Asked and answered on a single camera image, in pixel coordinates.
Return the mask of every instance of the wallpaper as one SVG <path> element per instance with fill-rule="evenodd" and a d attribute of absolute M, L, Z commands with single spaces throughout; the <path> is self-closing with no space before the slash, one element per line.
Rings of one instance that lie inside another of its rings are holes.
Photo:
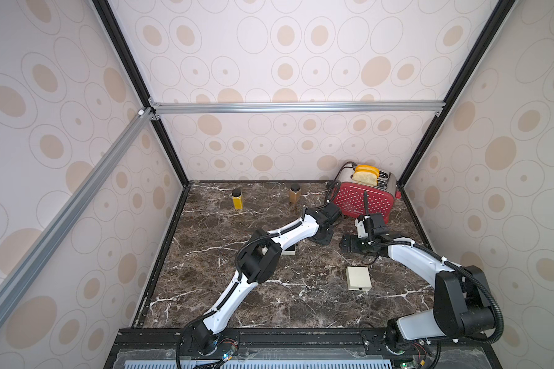
<path fill-rule="evenodd" d="M 554 369 L 554 1 L 520 2 L 407 187 L 434 248 L 484 269 L 505 369 Z"/>
<path fill-rule="evenodd" d="M 496 0 L 110 0 L 166 103 L 443 100 Z"/>
<path fill-rule="evenodd" d="M 0 1 L 0 284 L 136 114 L 81 0 Z"/>
<path fill-rule="evenodd" d="M 164 114 L 191 180 L 327 180 L 352 160 L 400 176 L 434 112 Z"/>
<path fill-rule="evenodd" d="M 143 129 L 0 329 L 0 369 L 100 369 L 182 190 Z"/>

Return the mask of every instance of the dark marble surface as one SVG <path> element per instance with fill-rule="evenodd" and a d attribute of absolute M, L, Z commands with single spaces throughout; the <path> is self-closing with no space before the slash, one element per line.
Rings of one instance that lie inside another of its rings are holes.
<path fill-rule="evenodd" d="M 244 210 L 233 208 L 231 190 L 242 188 Z M 324 183 L 301 183 L 298 206 L 289 203 L 283 183 L 202 183 L 189 192 L 174 240 L 152 297 L 144 328 L 177 328 L 214 304 L 234 274 L 236 251 L 252 232 L 272 230 L 299 216 L 302 205 L 322 203 Z M 279 267 L 244 300 L 228 327 L 356 327 L 369 321 L 385 327 L 390 318 L 432 308 L 433 288 L 391 259 L 369 266 L 371 291 L 349 291 L 345 269 L 361 266 L 361 255 L 341 255 L 343 233 L 355 234 L 352 218 L 339 218 L 329 246 L 298 243 L 296 255 L 283 255 Z M 420 238 L 402 200 L 388 224 Z"/>

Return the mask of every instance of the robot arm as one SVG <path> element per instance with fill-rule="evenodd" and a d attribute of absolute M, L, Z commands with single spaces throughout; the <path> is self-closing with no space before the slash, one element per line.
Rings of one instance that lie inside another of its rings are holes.
<path fill-rule="evenodd" d="M 255 287 L 273 275 L 283 250 L 306 238 L 328 245 L 332 225 L 340 214 L 338 206 L 327 203 L 304 208 L 300 218 L 277 230 L 255 231 L 238 252 L 237 270 L 220 298 L 202 317 L 185 327 L 192 324 L 199 351 L 207 355 L 215 350 L 232 314 Z M 401 352 L 416 339 L 460 338 L 492 328 L 495 333 L 480 342 L 494 343 L 500 338 L 502 313 L 479 268 L 453 264 L 414 240 L 389 232 L 381 214 L 360 216 L 355 224 L 358 236 L 343 236 L 340 242 L 343 252 L 390 257 L 435 288 L 433 309 L 388 321 L 385 337 L 388 349 Z"/>
<path fill-rule="evenodd" d="M 338 206 L 327 203 L 317 208 L 304 208 L 300 218 L 279 229 L 255 231 L 238 251 L 236 271 L 230 284 L 194 327 L 194 339 L 201 353 L 207 355 L 215 350 L 232 314 L 255 287 L 273 275 L 283 250 L 307 238 L 319 244 L 330 244 L 332 225 L 340 215 Z"/>
<path fill-rule="evenodd" d="M 421 338 L 467 337 L 481 343 L 494 343 L 500 338 L 502 313 L 482 270 L 449 262 L 414 240 L 390 232 L 381 214 L 360 216 L 355 225 L 357 236 L 347 234 L 340 242 L 343 252 L 390 257 L 435 289 L 433 309 L 388 321 L 388 349 L 399 353 Z M 472 337 L 492 328 L 495 332 L 486 339 Z"/>

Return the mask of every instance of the small box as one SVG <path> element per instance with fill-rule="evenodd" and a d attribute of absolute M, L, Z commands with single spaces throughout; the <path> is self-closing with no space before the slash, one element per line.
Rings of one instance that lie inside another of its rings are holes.
<path fill-rule="evenodd" d="M 371 290 L 369 269 L 364 266 L 347 266 L 347 287 L 352 291 Z"/>

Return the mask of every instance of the cable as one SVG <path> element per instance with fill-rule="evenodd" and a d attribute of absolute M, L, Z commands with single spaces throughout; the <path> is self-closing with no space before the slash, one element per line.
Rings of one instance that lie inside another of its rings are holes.
<path fill-rule="evenodd" d="M 433 369 L 437 366 L 437 363 L 439 362 L 439 358 L 441 358 L 441 342 L 437 342 L 437 352 L 435 353 L 435 358 L 433 359 L 433 362 L 427 369 Z"/>
<path fill-rule="evenodd" d="M 369 263 L 366 263 L 366 262 L 365 262 L 365 258 L 366 258 L 367 256 L 371 256 L 371 257 L 373 258 L 373 260 L 372 260 L 371 262 L 369 262 Z M 365 255 L 363 255 L 363 257 L 361 258 L 361 263 L 362 263 L 363 265 L 373 265 L 375 262 L 377 262 L 377 256 L 374 256 L 374 255 L 365 254 Z"/>
<path fill-rule="evenodd" d="M 242 280 L 242 269 L 238 265 L 238 261 L 240 260 L 240 258 L 242 256 L 242 254 L 244 253 L 246 247 L 250 246 L 254 242 L 262 241 L 262 240 L 266 240 L 266 239 L 271 239 L 273 237 L 277 237 L 278 235 L 279 235 L 278 233 L 269 233 L 269 234 L 266 234 L 264 236 L 260 236 L 260 237 L 257 237 L 255 239 L 252 239 L 252 240 L 248 241 L 247 243 L 244 243 L 244 246 L 242 246 L 240 248 L 240 250 L 238 250 L 238 252 L 236 253 L 236 258 L 234 259 L 234 265 L 236 266 L 236 270 L 238 270 L 238 281 Z"/>
<path fill-rule="evenodd" d="M 419 350 L 419 348 L 414 343 L 412 345 L 415 347 L 416 351 L 419 353 L 419 363 L 420 363 L 421 362 L 421 350 Z"/>
<path fill-rule="evenodd" d="M 206 319 L 208 316 L 214 315 L 216 313 L 215 310 L 212 310 L 208 312 L 207 314 L 203 314 L 199 316 L 198 318 L 193 319 L 192 321 L 188 322 L 185 328 L 183 328 L 183 334 L 181 335 L 181 339 L 177 342 L 177 352 L 175 354 L 175 359 L 177 361 L 177 369 L 182 369 L 181 367 L 181 345 L 183 344 L 183 340 L 185 339 L 185 333 L 187 333 L 187 329 L 189 327 L 193 327 L 196 323 L 199 323 Z"/>
<path fill-rule="evenodd" d="M 490 310 L 492 311 L 493 316 L 495 317 L 495 331 L 493 332 L 492 335 L 490 335 L 487 338 L 476 338 L 476 337 L 471 337 L 471 336 L 465 336 L 465 338 L 469 339 L 470 341 L 477 342 L 477 343 L 495 343 L 499 340 L 499 338 L 503 335 L 503 330 L 504 330 L 503 312 L 501 311 L 499 304 L 497 303 L 497 301 L 495 300 L 493 295 L 488 291 L 488 289 L 486 288 L 485 285 L 480 283 L 480 281 L 478 279 L 476 279 L 472 274 L 470 274 L 470 272 L 468 272 L 467 270 L 463 269 L 462 267 L 460 267 L 458 265 L 455 265 L 452 262 L 444 260 L 444 258 L 437 255 L 432 250 L 428 249 L 427 247 L 421 246 L 418 243 L 412 243 L 412 242 L 408 242 L 408 241 L 392 241 L 392 242 L 378 243 L 377 245 L 378 246 L 391 246 L 391 245 L 394 245 L 394 244 L 402 244 L 402 245 L 413 246 L 413 247 L 418 248 L 419 250 L 429 254 L 430 256 L 435 258 L 436 260 L 440 261 L 442 264 L 447 265 L 451 269 L 457 271 L 462 277 L 466 278 L 469 282 L 471 282 L 473 285 L 475 285 L 476 288 L 478 288 L 478 290 L 480 290 L 480 292 L 482 292 L 484 297 L 486 297 L 486 299 L 490 303 Z"/>
<path fill-rule="evenodd" d="M 417 346 L 419 346 L 421 349 L 423 349 L 423 351 L 424 351 L 424 353 L 425 353 L 425 356 L 427 356 L 427 350 L 426 350 L 423 346 L 421 346 L 419 343 L 416 343 L 416 342 L 414 342 L 414 343 L 412 343 L 412 344 L 413 344 L 413 345 L 417 345 Z"/>
<path fill-rule="evenodd" d="M 339 169 L 339 172 L 337 173 L 336 177 L 329 183 L 328 188 L 326 190 L 326 195 L 324 196 L 324 203 L 322 205 L 319 205 L 316 207 L 316 209 L 322 209 L 328 203 L 331 203 L 334 201 L 334 198 L 339 194 L 339 190 L 341 189 L 341 181 L 339 181 L 339 175 L 341 175 L 341 172 L 345 168 L 351 168 L 355 169 L 357 167 L 357 163 L 348 161 L 341 168 Z"/>
<path fill-rule="evenodd" d="M 361 326 L 362 326 L 362 325 L 368 325 L 368 326 L 370 326 L 370 327 L 372 327 L 372 328 L 374 328 L 374 329 L 375 329 L 376 327 L 375 327 L 372 323 L 367 322 L 367 321 L 360 321 L 360 322 L 359 322 L 359 327 L 360 327 L 360 328 L 358 329 L 358 330 L 359 330 L 359 335 L 362 337 L 362 339 L 363 339 L 364 341 L 369 342 L 369 339 L 367 338 L 367 336 L 366 336 L 365 334 L 363 334 L 363 332 L 361 331 Z"/>

